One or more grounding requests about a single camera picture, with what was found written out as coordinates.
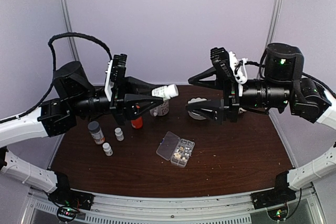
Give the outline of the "white scalloped dish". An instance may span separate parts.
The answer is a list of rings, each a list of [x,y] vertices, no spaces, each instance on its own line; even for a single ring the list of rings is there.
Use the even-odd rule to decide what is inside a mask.
[[[187,104],[190,104],[190,103],[195,103],[195,102],[200,102],[200,101],[206,101],[206,98],[191,98],[190,100],[188,100]],[[201,116],[197,113],[194,113],[194,112],[191,112],[191,111],[188,111],[188,114],[191,118],[195,119],[195,120],[199,120],[199,121],[202,121],[202,120],[206,120],[206,117],[204,116]]]

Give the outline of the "aluminium frame post right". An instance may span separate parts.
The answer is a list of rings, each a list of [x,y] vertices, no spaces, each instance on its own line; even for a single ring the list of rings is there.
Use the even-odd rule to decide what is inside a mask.
[[[278,24],[280,12],[281,12],[282,3],[283,3],[283,0],[274,0],[273,1],[270,24],[269,24],[268,33],[267,33],[267,36],[266,36],[265,46],[270,44],[275,37],[276,28],[277,28],[277,24]]]

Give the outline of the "aluminium frame post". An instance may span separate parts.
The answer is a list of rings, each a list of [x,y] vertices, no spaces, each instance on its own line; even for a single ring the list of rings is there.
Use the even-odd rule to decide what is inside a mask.
[[[62,11],[62,15],[63,15],[63,20],[64,20],[66,32],[71,33],[71,32],[73,32],[73,30],[72,30],[72,25],[71,25],[71,20],[70,20],[70,12],[69,12],[69,8],[68,8],[67,0],[60,0],[60,6],[61,6],[61,11]],[[68,40],[70,53],[71,53],[71,56],[72,56],[73,60],[80,61],[75,39],[72,38],[72,37],[69,37],[67,40]]]
[[[277,28],[277,24],[278,24],[280,12],[281,12],[282,3],[283,3],[283,0],[274,0],[273,1],[270,24],[269,24],[268,33],[267,33],[267,36],[266,36],[265,46],[270,44],[275,37],[276,28]]]

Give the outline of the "clear plastic pill organizer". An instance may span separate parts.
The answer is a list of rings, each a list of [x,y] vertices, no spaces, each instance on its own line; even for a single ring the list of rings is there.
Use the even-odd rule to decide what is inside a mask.
[[[180,138],[174,133],[168,131],[162,138],[162,141],[156,150],[156,154],[161,158],[163,158],[164,160],[170,161],[171,164],[184,168],[192,156],[194,147],[195,143],[193,141]],[[188,154],[189,155],[188,161],[187,162],[174,161],[173,154],[175,152]]]

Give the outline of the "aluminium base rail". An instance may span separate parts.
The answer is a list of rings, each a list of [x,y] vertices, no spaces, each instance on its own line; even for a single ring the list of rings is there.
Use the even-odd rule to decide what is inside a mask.
[[[73,223],[275,223],[271,214],[287,207],[284,223],[325,223],[315,188],[297,192],[284,205],[256,209],[251,193],[222,196],[153,198],[93,193],[90,210],[81,210]]]

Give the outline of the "small white pill bottle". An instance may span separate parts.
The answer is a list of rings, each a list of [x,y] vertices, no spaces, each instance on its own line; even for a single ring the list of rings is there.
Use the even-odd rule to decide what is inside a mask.
[[[102,148],[104,150],[104,153],[107,156],[112,156],[113,155],[113,150],[112,150],[112,148],[111,148],[111,146],[110,146],[109,143],[107,143],[107,142],[103,143]]]

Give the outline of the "orange pill bottle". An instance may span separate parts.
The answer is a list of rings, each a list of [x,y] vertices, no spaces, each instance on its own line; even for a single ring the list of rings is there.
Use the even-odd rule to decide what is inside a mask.
[[[131,126],[134,129],[141,129],[143,127],[143,119],[139,117],[137,119],[131,120]]]

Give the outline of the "yellow-lined patterned mug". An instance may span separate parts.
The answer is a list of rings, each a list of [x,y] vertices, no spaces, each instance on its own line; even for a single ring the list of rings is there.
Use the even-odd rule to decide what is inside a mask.
[[[156,108],[153,108],[150,110],[150,114],[153,117],[156,116],[165,116],[169,113],[169,101],[165,101],[161,105],[157,106]]]

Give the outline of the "grey-capped orange label bottle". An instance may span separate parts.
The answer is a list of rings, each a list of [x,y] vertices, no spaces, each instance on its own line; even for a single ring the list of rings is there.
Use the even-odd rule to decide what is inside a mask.
[[[88,128],[94,142],[97,145],[102,145],[105,142],[105,137],[104,137],[104,134],[102,132],[102,129],[100,127],[99,122],[92,121],[88,124],[87,128]]]

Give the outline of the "aluminium frame post left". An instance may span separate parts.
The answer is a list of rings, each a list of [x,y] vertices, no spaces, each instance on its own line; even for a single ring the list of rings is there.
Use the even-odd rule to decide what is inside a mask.
[[[73,32],[73,30],[72,30],[72,25],[71,25],[71,20],[70,20],[70,12],[69,12],[69,8],[68,8],[67,0],[60,0],[60,6],[61,6],[61,11],[62,11],[62,15],[63,15],[63,20],[64,20],[66,32],[71,33],[71,32]],[[73,60],[80,61],[75,39],[72,38],[72,37],[69,37],[67,40],[68,40],[70,53],[71,53],[71,56],[72,56]]]

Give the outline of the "white pills in organizer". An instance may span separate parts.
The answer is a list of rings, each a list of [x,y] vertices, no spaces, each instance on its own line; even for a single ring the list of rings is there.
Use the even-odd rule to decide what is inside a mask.
[[[187,162],[189,158],[188,154],[180,153],[180,152],[175,152],[173,154],[173,160],[176,162]]]

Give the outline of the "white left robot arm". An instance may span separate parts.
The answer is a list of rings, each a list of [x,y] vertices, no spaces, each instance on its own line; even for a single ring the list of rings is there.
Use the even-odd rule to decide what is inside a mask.
[[[43,99],[28,112],[1,120],[1,174],[55,194],[64,205],[76,197],[67,175],[33,165],[11,152],[8,145],[32,138],[62,135],[77,125],[77,118],[111,114],[118,125],[136,120],[164,102],[159,86],[133,77],[125,77],[126,55],[116,55],[107,71],[107,87],[93,86],[78,61],[72,61],[53,73],[51,86],[59,97]]]

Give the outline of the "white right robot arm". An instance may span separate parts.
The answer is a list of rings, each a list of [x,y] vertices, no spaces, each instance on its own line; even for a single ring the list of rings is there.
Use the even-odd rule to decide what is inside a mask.
[[[259,78],[248,79],[247,59],[231,51],[213,48],[212,66],[188,79],[189,84],[221,90],[220,100],[190,103],[186,109],[221,123],[236,122],[239,110],[267,114],[289,108],[294,116],[335,128],[335,93],[322,81],[304,73],[304,56],[298,47],[273,42],[256,63]]]

